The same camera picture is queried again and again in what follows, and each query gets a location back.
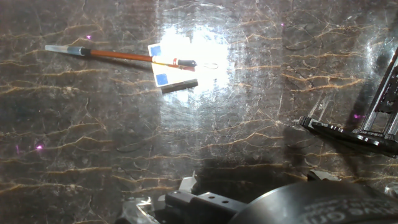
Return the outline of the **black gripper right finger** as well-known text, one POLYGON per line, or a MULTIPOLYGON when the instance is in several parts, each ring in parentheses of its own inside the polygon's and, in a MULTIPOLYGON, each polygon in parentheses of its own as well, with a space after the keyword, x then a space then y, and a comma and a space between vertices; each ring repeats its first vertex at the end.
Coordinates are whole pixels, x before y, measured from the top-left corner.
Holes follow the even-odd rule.
POLYGON ((307 173, 307 180, 329 180, 329 181, 340 181, 338 177, 324 171, 310 170, 307 173))

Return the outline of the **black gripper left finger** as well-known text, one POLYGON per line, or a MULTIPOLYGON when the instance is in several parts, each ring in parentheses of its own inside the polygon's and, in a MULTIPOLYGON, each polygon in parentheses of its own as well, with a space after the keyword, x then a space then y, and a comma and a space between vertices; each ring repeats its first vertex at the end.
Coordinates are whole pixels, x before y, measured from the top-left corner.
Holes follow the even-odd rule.
POLYGON ((129 198, 123 202, 118 224, 228 223, 245 203, 211 192, 195 195, 197 176, 182 179, 177 190, 159 196, 129 198))

